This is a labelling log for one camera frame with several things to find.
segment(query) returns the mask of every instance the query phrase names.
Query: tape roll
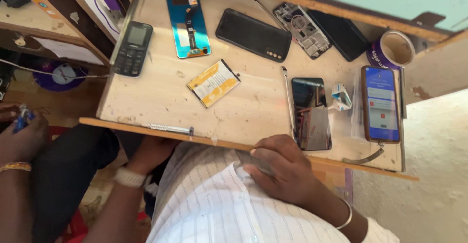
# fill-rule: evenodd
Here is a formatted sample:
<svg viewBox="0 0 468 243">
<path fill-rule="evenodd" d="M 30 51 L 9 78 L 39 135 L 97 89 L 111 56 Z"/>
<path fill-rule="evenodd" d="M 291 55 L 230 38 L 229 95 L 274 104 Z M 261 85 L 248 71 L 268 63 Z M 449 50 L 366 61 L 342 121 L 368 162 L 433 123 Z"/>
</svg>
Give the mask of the tape roll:
<svg viewBox="0 0 468 243">
<path fill-rule="evenodd" d="M 386 31 L 367 50 L 367 59 L 372 66 L 400 70 L 413 61 L 415 54 L 407 36 L 398 31 Z"/>
</svg>

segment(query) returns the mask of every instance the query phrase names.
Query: bracelet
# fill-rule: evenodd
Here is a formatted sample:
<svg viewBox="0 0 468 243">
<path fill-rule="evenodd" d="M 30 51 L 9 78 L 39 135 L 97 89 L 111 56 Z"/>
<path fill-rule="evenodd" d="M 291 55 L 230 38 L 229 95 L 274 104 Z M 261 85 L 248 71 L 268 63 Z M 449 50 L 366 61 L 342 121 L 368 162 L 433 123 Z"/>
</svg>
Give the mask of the bracelet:
<svg viewBox="0 0 468 243">
<path fill-rule="evenodd" d="M 0 172 L 6 170 L 24 170 L 31 172 L 31 164 L 28 162 L 9 162 L 0 166 Z"/>
<path fill-rule="evenodd" d="M 343 200 L 343 201 L 346 203 L 346 205 L 348 206 L 348 208 L 349 208 L 349 210 L 350 210 L 350 216 L 348 217 L 348 220 L 347 220 L 344 224 L 342 224 L 341 226 L 337 227 L 336 229 L 341 229 L 341 228 L 346 227 L 346 226 L 351 222 L 351 219 L 352 219 L 352 208 L 351 208 L 351 205 L 350 205 L 346 200 L 344 200 L 344 199 L 342 199 L 342 200 Z"/>
<path fill-rule="evenodd" d="M 117 183 L 133 188 L 142 188 L 148 185 L 149 181 L 151 181 L 152 175 L 140 175 L 137 173 L 132 172 L 127 168 L 119 168 L 117 173 L 114 177 L 114 181 Z"/>
</svg>

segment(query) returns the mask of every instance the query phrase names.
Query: yellow wristband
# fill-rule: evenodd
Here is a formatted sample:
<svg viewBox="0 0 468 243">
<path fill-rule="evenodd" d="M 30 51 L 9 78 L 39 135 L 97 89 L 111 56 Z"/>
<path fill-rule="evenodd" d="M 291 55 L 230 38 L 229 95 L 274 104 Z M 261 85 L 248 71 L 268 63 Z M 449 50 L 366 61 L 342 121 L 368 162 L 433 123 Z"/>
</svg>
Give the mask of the yellow wristband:
<svg viewBox="0 0 468 243">
<path fill-rule="evenodd" d="M 0 172 L 6 170 L 24 170 L 27 172 L 31 172 L 31 164 L 28 162 L 9 162 L 0 166 Z"/>
</svg>

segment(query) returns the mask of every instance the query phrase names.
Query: hand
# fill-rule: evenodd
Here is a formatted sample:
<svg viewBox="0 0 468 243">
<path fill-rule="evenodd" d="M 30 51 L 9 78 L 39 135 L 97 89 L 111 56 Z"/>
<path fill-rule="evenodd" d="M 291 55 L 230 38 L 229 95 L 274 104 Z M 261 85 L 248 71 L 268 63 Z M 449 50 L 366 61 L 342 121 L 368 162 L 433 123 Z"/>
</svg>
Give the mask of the hand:
<svg viewBox="0 0 468 243">
<path fill-rule="evenodd" d="M 20 104 L 0 103 L 0 122 L 14 121 L 20 113 Z"/>
<path fill-rule="evenodd" d="M 170 155 L 180 140 L 146 135 L 126 168 L 141 175 L 149 174 Z"/>
<path fill-rule="evenodd" d="M 252 179 L 273 198 L 305 209 L 323 187 L 313 175 L 306 156 L 286 134 L 261 139 L 250 154 L 267 162 L 273 170 L 271 176 L 253 165 L 244 166 Z"/>
<path fill-rule="evenodd" d="M 42 113 L 36 116 L 21 131 L 14 133 L 12 123 L 0 134 L 0 164 L 9 162 L 30 162 L 47 140 L 49 122 Z"/>
</svg>

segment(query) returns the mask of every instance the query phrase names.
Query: black smartphone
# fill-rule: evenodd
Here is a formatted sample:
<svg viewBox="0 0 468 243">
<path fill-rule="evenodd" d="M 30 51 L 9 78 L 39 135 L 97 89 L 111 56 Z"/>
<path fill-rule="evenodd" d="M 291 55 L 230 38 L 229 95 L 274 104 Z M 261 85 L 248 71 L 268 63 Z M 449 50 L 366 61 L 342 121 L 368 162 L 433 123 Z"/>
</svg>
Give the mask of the black smartphone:
<svg viewBox="0 0 468 243">
<path fill-rule="evenodd" d="M 152 34 L 151 25 L 135 21 L 128 24 L 114 63 L 115 73 L 128 77 L 140 75 Z"/>
<path fill-rule="evenodd" d="M 276 62 L 283 62 L 289 52 L 292 35 L 272 25 L 227 8 L 216 37 Z"/>
<path fill-rule="evenodd" d="M 296 140 L 304 151 L 330 150 L 331 133 L 322 78 L 293 78 Z"/>
<path fill-rule="evenodd" d="M 390 69 L 364 66 L 361 69 L 361 81 L 366 140 L 399 143 L 395 74 Z"/>
<path fill-rule="evenodd" d="M 311 9 L 307 14 L 348 62 L 369 48 L 369 41 L 351 20 Z"/>
</svg>

